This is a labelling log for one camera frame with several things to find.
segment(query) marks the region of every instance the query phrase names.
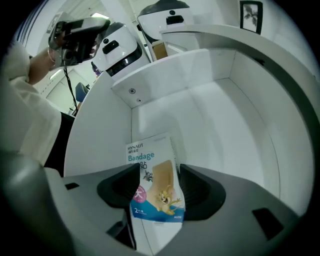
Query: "picture frame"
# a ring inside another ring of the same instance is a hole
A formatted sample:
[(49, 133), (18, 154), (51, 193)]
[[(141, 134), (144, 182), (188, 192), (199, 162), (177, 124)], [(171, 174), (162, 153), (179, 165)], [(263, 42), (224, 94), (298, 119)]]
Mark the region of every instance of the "picture frame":
[(260, 35), (263, 13), (262, 2), (240, 1), (240, 28)]

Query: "curved white panel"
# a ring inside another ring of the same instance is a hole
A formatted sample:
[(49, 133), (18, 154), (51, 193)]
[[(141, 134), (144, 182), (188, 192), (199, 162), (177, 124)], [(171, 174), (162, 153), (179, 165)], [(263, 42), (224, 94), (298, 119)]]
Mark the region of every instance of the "curved white panel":
[(300, 112), (281, 84), (242, 53), (235, 54), (230, 79), (256, 107), (271, 135), (280, 170), (280, 199), (304, 214), (313, 188), (314, 159)]

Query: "bandage package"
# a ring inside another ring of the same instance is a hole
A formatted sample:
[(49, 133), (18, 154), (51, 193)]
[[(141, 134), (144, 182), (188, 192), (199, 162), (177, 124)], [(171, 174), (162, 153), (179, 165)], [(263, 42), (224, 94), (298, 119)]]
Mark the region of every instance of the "bandage package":
[[(126, 145), (126, 162), (140, 164), (140, 185), (130, 203), (133, 233), (141, 237), (143, 230), (155, 255), (179, 232), (185, 213), (170, 134), (166, 132)], [(137, 219), (141, 219), (143, 228)], [(140, 251), (143, 245), (139, 244), (139, 238), (136, 243)]]

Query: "blue label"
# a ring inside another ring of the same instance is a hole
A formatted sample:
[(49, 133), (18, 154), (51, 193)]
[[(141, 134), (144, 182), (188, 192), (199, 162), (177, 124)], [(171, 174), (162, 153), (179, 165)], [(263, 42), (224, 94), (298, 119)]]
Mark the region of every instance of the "blue label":
[(155, 222), (183, 222), (185, 209), (177, 208), (176, 206), (170, 206), (170, 209), (174, 212), (173, 215), (164, 213), (163, 211), (158, 211), (147, 200), (143, 203), (139, 203), (132, 200), (131, 203), (132, 214), (135, 218), (144, 219), (148, 221)]

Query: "person's arm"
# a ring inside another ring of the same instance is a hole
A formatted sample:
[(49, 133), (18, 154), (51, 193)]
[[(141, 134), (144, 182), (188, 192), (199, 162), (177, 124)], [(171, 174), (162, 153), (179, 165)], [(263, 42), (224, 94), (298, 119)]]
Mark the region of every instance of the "person's arm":
[(52, 49), (44, 49), (37, 56), (30, 59), (29, 84), (35, 85), (43, 79), (55, 64), (55, 54)]

